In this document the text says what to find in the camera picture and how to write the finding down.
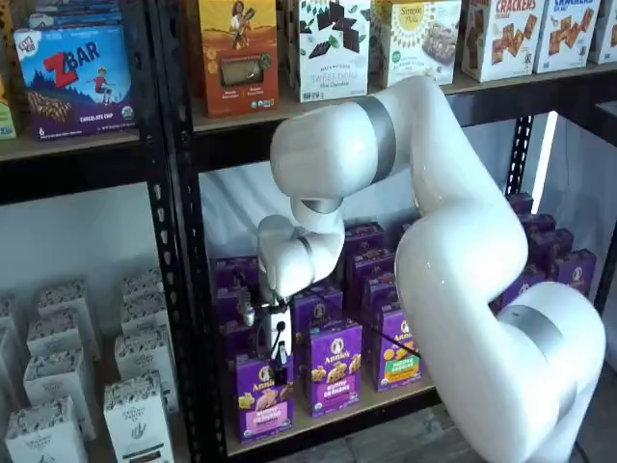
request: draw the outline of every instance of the shelf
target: shelf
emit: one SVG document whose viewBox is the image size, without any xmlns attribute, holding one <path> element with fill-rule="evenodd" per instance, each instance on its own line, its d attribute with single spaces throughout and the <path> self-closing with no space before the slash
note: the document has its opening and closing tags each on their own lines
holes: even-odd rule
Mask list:
<svg viewBox="0 0 617 463">
<path fill-rule="evenodd" d="M 230 390 L 228 385 L 222 387 L 222 391 Z M 303 388 L 297 381 L 292 429 L 244 445 L 237 438 L 237 413 L 234 413 L 228 397 L 225 413 L 228 458 L 231 461 L 268 461 L 440 403 L 427 373 L 420 381 L 383 393 L 377 393 L 372 381 L 364 374 L 360 397 L 361 402 L 357 405 L 313 418 L 309 415 Z"/>
<path fill-rule="evenodd" d="M 563 104 L 581 106 L 581 102 L 617 99 L 616 79 L 617 64 L 589 65 L 485 83 L 456 69 L 453 84 L 443 86 L 443 91 L 458 122 L 469 126 L 558 111 Z M 200 172 L 265 161 L 272 135 L 281 121 L 345 101 L 299 103 L 288 89 L 286 79 L 280 80 L 281 101 L 276 111 L 208 119 L 203 115 L 203 102 L 193 102 L 193 144 Z M 369 85 L 370 94 L 378 90 L 377 86 Z"/>
</svg>

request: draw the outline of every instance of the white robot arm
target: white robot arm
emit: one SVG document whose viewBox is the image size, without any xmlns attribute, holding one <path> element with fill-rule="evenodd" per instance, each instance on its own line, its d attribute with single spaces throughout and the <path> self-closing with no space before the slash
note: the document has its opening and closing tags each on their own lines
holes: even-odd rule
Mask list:
<svg viewBox="0 0 617 463">
<path fill-rule="evenodd" d="M 342 200 L 411 164 L 422 218 L 398 246 L 396 285 L 443 403 L 488 461 L 567 461 L 604 361 L 604 327 L 589 301 L 555 283 L 493 316 L 488 303 L 522 271 L 526 240 L 441 89 L 409 78 L 286 121 L 271 163 L 308 233 L 264 219 L 262 294 L 284 299 L 327 276 L 342 247 Z"/>
</svg>

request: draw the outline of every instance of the white tea box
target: white tea box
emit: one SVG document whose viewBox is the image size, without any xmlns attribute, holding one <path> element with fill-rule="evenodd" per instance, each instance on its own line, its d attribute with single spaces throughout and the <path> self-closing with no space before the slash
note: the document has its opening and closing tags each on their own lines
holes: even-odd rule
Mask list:
<svg viewBox="0 0 617 463">
<path fill-rule="evenodd" d="M 88 352 L 95 360 L 100 359 L 100 335 L 96 318 L 86 300 L 86 282 L 73 280 L 69 283 L 45 289 L 39 299 L 39 315 L 75 309 L 79 313 L 79 332 L 84 337 Z"/>
<path fill-rule="evenodd" d="M 17 347 L 8 330 L 0 328 L 0 386 L 14 409 L 28 406 L 28 397 L 23 389 L 24 367 L 19 361 Z"/>
<path fill-rule="evenodd" d="M 167 411 L 177 412 L 177 392 L 169 336 L 165 328 L 116 338 L 116 364 L 122 380 L 158 371 Z"/>
<path fill-rule="evenodd" d="M 545 0 L 469 0 L 461 69 L 479 82 L 529 75 Z"/>
<path fill-rule="evenodd" d="M 103 408 L 118 461 L 174 463 L 158 373 L 106 386 Z"/>
<path fill-rule="evenodd" d="M 15 463 L 88 463 L 70 397 L 11 414 L 5 442 Z"/>
<path fill-rule="evenodd" d="M 458 38 L 461 0 L 396 1 L 381 7 L 384 88 L 412 75 L 451 84 Z"/>
<path fill-rule="evenodd" d="M 79 315 L 74 309 L 44 316 L 32 323 L 28 330 L 28 350 L 33 357 L 83 347 Z"/>
<path fill-rule="evenodd" d="M 300 101 L 366 95 L 370 0 L 298 3 Z"/>
<path fill-rule="evenodd" d="M 28 398 L 39 405 L 54 398 L 70 396 L 77 424 L 85 440 L 96 438 L 100 410 L 94 395 L 92 370 L 84 351 L 68 350 L 33 357 L 23 382 Z"/>
<path fill-rule="evenodd" d="M 612 63 L 617 61 L 617 1 L 602 0 L 596 30 L 591 41 L 589 61 Z"/>
<path fill-rule="evenodd" d="M 547 0 L 533 70 L 585 67 L 599 7 L 600 0 Z"/>
<path fill-rule="evenodd" d="M 163 276 L 158 267 L 122 280 L 122 300 L 131 301 L 151 293 L 164 292 Z"/>
</svg>

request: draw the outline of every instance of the floor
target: floor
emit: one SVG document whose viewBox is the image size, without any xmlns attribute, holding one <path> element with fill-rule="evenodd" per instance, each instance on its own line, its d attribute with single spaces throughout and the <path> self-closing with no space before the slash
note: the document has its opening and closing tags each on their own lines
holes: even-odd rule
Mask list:
<svg viewBox="0 0 617 463">
<path fill-rule="evenodd" d="M 617 374 L 606 367 L 578 435 L 589 463 L 617 461 Z M 442 405 L 375 426 L 276 463 L 481 463 Z M 570 463 L 584 463 L 575 452 Z"/>
</svg>

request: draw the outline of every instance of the orange box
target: orange box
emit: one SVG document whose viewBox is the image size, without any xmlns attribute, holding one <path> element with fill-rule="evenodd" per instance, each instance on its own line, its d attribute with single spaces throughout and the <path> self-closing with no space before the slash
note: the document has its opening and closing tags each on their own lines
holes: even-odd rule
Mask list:
<svg viewBox="0 0 617 463">
<path fill-rule="evenodd" d="M 200 0 L 200 18 L 208 116 L 276 108 L 276 0 Z"/>
</svg>

